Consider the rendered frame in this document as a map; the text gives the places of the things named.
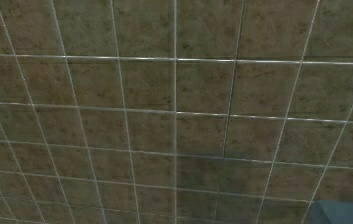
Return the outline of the blue-grey box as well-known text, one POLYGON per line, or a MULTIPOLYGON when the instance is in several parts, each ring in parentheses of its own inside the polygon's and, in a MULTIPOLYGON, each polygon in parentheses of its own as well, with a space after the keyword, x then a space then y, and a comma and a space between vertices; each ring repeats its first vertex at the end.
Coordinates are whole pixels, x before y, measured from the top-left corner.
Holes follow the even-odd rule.
POLYGON ((353 224, 353 203, 315 201, 310 207, 305 224, 353 224))

